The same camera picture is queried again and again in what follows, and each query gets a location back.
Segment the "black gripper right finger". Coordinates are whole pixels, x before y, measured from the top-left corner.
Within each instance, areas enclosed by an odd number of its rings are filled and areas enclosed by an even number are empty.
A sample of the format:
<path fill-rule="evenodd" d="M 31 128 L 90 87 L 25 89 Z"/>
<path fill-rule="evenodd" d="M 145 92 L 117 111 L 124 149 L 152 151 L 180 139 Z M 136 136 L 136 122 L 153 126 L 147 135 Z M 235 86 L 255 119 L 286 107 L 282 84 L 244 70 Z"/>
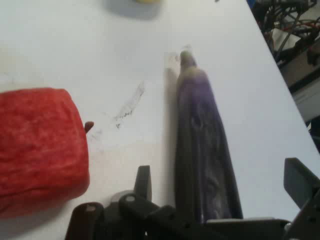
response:
<path fill-rule="evenodd" d="M 299 207 L 293 221 L 284 227 L 285 240 L 320 238 L 320 179 L 299 159 L 284 161 L 284 189 Z"/>

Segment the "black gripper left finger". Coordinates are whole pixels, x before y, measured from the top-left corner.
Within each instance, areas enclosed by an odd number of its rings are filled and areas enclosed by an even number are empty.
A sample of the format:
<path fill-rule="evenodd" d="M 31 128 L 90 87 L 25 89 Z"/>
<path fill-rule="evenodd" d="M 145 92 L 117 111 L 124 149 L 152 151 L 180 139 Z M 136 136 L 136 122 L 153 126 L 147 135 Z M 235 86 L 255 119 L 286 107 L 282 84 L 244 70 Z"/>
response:
<path fill-rule="evenodd" d="M 179 240 L 175 210 L 152 202 L 151 170 L 137 170 L 133 190 L 119 192 L 108 206 L 87 202 L 74 208 L 67 240 Z"/>

